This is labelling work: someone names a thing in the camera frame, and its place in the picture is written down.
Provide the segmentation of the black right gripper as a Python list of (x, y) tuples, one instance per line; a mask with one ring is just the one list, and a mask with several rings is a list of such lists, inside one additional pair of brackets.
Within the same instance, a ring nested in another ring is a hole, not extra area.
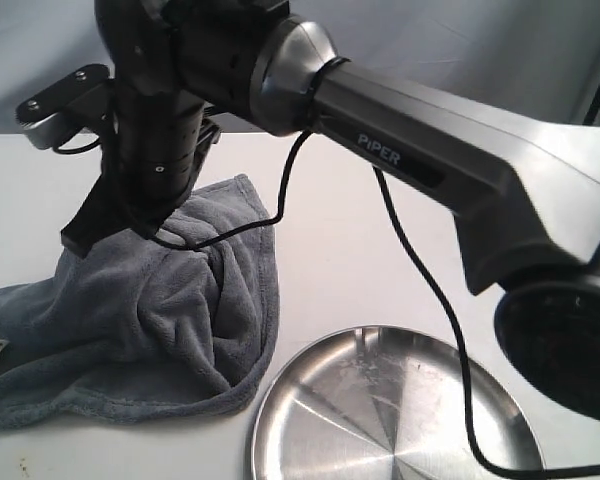
[(214, 130), (204, 119), (205, 102), (184, 90), (143, 95), (128, 84), (108, 84), (105, 91), (101, 174), (61, 230), (62, 245), (81, 259), (128, 227), (155, 237), (189, 197), (206, 157), (201, 135)]

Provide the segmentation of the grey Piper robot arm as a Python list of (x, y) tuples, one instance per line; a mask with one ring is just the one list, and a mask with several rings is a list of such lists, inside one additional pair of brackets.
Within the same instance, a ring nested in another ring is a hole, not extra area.
[(328, 137), (446, 207), (467, 288), (510, 364), (600, 421), (600, 127), (543, 122), (341, 57), (285, 1), (99, 1), (115, 65), (98, 134), (103, 172), (62, 242), (155, 234), (182, 202), (205, 104), (285, 136)]

